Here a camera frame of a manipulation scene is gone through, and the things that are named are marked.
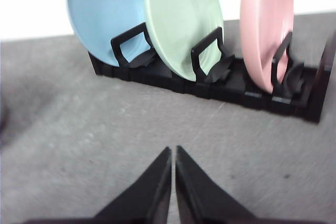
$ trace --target pink plate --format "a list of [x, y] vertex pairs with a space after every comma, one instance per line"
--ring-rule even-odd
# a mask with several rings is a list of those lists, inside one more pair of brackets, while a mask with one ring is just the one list
[[[272, 93], [272, 58], [293, 31], [293, 0], [241, 0], [240, 37], [247, 71], [256, 85]], [[287, 54], [279, 62], [282, 82], [288, 64]]]

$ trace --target black dish rack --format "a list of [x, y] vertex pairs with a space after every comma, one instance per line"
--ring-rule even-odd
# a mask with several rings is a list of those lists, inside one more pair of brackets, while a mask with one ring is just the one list
[[[128, 62], [122, 55], [120, 45], [141, 33], [144, 33], [151, 48]], [[273, 94], [264, 92], [253, 83], [242, 59], [228, 54], [223, 45], [221, 28], [214, 30], [191, 50], [196, 82], [179, 77], [163, 63], [153, 48], [145, 23], [111, 40], [111, 47], [120, 67], [105, 64], [91, 53], [89, 56], [96, 75], [134, 81], [276, 114], [297, 116], [319, 123], [336, 52], [336, 32], [329, 38], [318, 68], [305, 67], [303, 63], [293, 59], [290, 53], [291, 38], [292, 33], [289, 33], [272, 61]], [[216, 40], [222, 58], [206, 75], [200, 67], [199, 55]], [[289, 55], [289, 64], [283, 83], [279, 83], [276, 78], [277, 66], [285, 50]]]

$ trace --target floor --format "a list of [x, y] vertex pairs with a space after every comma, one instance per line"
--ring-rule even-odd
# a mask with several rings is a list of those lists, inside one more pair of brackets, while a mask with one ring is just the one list
[[[292, 51], [319, 63], [336, 13], [297, 16]], [[238, 21], [226, 47], [241, 57]], [[166, 146], [265, 218], [336, 222], [336, 71], [320, 124], [96, 77], [74, 36], [1, 45], [3, 224], [91, 217]], [[178, 223], [173, 187], [169, 223]]]

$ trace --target green plate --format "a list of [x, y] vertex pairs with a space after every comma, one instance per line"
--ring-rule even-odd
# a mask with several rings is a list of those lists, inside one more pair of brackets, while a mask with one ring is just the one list
[[[161, 59], [177, 75], [196, 81], [191, 49], [217, 27], [224, 30], [219, 0], [145, 0], [145, 12], [149, 35]], [[206, 74], [220, 56], [216, 42], [200, 55]]]

